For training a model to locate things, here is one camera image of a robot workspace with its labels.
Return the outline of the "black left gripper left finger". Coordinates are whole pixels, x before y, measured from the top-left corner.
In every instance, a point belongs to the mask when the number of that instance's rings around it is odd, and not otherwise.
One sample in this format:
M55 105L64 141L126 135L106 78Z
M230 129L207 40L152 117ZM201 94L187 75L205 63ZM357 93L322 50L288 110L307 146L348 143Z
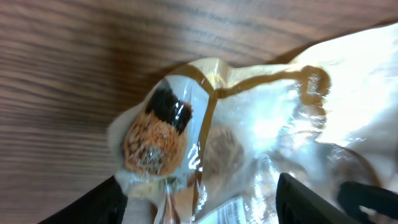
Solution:
M126 206L127 197L110 177L39 224L121 224Z

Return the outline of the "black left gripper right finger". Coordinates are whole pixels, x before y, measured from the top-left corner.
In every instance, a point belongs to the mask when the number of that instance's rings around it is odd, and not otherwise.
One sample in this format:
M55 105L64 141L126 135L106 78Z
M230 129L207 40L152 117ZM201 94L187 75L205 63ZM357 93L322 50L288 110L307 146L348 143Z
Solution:
M356 223L356 220L285 172L279 176L275 206L280 224Z

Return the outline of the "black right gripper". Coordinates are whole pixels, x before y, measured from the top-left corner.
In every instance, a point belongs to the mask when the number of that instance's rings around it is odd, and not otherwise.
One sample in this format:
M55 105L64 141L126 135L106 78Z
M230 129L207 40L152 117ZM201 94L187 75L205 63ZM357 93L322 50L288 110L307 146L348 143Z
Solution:
M397 194L384 188L346 181L340 185L337 201L349 217L360 223L373 223L360 206L397 220Z

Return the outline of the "white brown snack wrapper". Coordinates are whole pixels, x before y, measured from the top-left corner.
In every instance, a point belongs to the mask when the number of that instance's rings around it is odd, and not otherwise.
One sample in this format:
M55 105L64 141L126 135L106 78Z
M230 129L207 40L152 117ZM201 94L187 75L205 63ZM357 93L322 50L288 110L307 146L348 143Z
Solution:
M108 128L115 179L156 223L280 223L287 173L337 206L355 181L397 191L397 25L291 62L183 65Z

